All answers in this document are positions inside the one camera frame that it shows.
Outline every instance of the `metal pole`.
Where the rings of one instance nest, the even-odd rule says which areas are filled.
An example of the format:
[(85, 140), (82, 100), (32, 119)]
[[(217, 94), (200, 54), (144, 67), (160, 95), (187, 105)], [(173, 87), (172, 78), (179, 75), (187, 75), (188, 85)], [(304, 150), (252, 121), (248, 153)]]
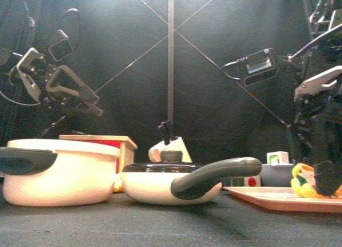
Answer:
[(175, 1), (168, 0), (168, 89), (167, 120), (173, 122), (173, 56), (175, 56)]

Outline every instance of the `yellow object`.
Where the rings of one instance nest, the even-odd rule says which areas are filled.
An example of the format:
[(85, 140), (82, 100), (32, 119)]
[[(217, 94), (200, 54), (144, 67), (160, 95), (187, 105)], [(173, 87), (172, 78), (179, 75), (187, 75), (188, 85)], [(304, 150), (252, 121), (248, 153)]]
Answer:
[(342, 185), (331, 197), (316, 193), (313, 168), (303, 163), (297, 163), (292, 168), (291, 188), (303, 198), (342, 198)]

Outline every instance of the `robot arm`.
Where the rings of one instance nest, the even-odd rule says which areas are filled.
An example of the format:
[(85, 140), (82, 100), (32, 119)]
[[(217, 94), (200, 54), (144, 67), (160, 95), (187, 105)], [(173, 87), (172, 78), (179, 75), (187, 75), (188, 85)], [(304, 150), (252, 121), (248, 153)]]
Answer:
[(32, 99), (49, 109), (65, 114), (86, 113), (100, 116), (96, 103), (98, 96), (66, 65), (54, 66), (45, 61), (44, 54), (30, 48), (10, 70), (17, 73)]

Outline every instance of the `small box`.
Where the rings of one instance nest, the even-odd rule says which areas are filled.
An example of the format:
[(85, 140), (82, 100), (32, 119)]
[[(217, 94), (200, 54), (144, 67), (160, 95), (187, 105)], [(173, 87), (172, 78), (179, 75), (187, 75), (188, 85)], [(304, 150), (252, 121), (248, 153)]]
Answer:
[(116, 173), (120, 173), (122, 167), (133, 163), (136, 144), (126, 136), (112, 135), (58, 135), (58, 139), (85, 141), (104, 144), (120, 149), (120, 157), (116, 164)]
[(288, 164), (288, 153), (283, 151), (267, 153), (267, 164)]
[(221, 181), (223, 187), (260, 187), (260, 176), (251, 177), (229, 177)]

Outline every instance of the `white pot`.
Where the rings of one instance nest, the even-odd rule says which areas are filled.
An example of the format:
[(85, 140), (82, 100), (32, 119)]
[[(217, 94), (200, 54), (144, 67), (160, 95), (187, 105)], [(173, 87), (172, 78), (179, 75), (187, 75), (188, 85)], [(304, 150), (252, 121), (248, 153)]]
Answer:
[(4, 178), (4, 198), (22, 206), (72, 206), (105, 201), (112, 194), (114, 147), (81, 141), (20, 139), (8, 147), (50, 150), (57, 154), (52, 166), (30, 175)]
[(193, 205), (212, 200), (221, 179), (260, 173), (252, 157), (225, 159), (199, 168), (192, 163), (130, 164), (121, 171), (124, 193), (137, 202), (158, 205)]

